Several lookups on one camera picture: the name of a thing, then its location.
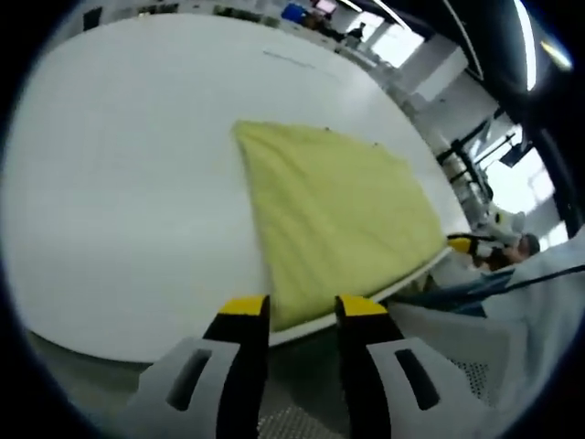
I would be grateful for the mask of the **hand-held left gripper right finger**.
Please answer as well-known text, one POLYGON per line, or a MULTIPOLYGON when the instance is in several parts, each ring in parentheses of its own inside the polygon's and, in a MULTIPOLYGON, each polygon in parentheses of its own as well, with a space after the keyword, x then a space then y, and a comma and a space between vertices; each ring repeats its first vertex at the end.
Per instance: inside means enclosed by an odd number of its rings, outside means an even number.
POLYGON ((487 406, 465 374, 381 304, 335 299, 340 379, 353 438, 480 438, 487 406))

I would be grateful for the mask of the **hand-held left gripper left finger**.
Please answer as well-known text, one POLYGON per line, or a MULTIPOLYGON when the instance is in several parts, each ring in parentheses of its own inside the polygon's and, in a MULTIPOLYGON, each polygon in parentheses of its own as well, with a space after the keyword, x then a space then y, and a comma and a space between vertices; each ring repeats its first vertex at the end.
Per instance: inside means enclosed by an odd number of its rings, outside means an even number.
POLYGON ((267 380, 270 298, 227 301, 203 337, 187 337, 139 377, 128 438, 256 438, 267 380))

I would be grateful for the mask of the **person's right hand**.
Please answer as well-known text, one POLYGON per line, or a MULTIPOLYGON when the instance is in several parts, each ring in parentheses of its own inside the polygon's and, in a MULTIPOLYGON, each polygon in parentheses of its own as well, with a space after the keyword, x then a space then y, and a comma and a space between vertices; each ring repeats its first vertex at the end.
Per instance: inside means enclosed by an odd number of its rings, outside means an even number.
POLYGON ((513 264, 520 263, 524 259, 524 255, 516 248, 495 248, 486 258, 474 257, 473 265, 479 269, 495 272, 513 264))

